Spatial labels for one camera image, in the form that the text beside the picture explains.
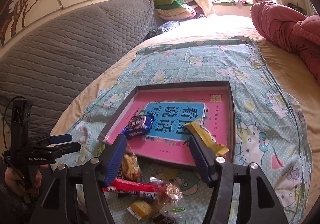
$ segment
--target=metal bolt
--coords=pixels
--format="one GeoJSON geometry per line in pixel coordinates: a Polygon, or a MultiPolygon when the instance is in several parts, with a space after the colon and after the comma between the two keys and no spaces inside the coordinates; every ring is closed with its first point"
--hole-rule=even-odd
{"type": "Polygon", "coordinates": [[[58,170],[63,170],[66,167],[64,163],[58,165],[58,170]]]}
{"type": "Polygon", "coordinates": [[[94,158],[92,158],[92,159],[90,160],[90,163],[93,163],[93,164],[99,163],[99,162],[100,162],[100,159],[97,158],[97,157],[94,157],[94,158]]]}
{"type": "Polygon", "coordinates": [[[252,168],[252,169],[258,169],[258,164],[257,163],[250,163],[250,167],[252,168]]]}
{"type": "Polygon", "coordinates": [[[219,156],[219,157],[217,157],[216,161],[218,163],[224,163],[226,160],[223,157],[219,156]]]}

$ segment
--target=beige bed sheet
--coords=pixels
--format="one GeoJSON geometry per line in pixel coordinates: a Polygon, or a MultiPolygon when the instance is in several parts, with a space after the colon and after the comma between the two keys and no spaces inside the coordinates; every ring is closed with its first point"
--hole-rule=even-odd
{"type": "Polygon", "coordinates": [[[307,205],[310,211],[320,194],[320,86],[297,55],[276,47],[254,28],[251,19],[237,16],[214,16],[183,22],[169,32],[151,38],[132,49],[121,60],[94,80],[63,112],[51,134],[64,134],[95,100],[99,91],[116,83],[120,74],[134,61],[138,50],[154,44],[175,44],[189,41],[226,39],[248,36],[257,40],[263,57],[284,91],[293,95],[304,112],[308,140],[312,149],[313,171],[307,205]]]}

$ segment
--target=hello kitty blanket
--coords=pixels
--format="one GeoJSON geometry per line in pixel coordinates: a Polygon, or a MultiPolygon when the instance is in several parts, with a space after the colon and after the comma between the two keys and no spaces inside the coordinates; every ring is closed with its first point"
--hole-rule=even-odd
{"type": "MultiPolygon", "coordinates": [[[[97,141],[98,135],[135,86],[220,80],[230,81],[234,98],[234,163],[258,163],[274,187],[289,223],[300,223],[311,176],[307,126],[297,100],[282,90],[256,41],[247,37],[149,46],[138,51],[118,82],[101,90],[68,131],[73,141],[81,143],[80,152],[64,155],[54,167],[59,163],[76,166],[99,156],[103,144],[97,141]]],[[[201,182],[198,173],[169,171],[144,159],[140,166],[144,182],[155,176],[174,179],[181,187],[187,202],[186,217],[181,223],[202,223],[212,189],[201,182]]],[[[238,196],[239,186],[235,185],[229,223],[236,223],[238,196]]],[[[138,222],[126,212],[134,198],[118,199],[112,193],[106,193],[106,198],[116,223],[148,222],[138,222]]],[[[84,205],[80,186],[78,200],[84,205]]]]}

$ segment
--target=gray quilted headboard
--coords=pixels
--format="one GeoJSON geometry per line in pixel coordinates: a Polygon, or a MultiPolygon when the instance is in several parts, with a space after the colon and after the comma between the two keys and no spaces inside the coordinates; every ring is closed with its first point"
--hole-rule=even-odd
{"type": "Polygon", "coordinates": [[[87,85],[161,24],[153,0],[105,1],[45,23],[0,60],[0,112],[22,95],[33,102],[29,135],[49,134],[87,85]]]}

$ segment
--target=window sill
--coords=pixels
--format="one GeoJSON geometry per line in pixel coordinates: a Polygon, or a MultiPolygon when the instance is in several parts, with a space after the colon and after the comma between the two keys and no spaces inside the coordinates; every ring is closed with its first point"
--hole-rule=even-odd
{"type": "MultiPolygon", "coordinates": [[[[236,6],[235,2],[212,2],[212,4],[218,6],[236,6]]],[[[253,6],[253,4],[243,2],[242,6],[253,6]]]]}

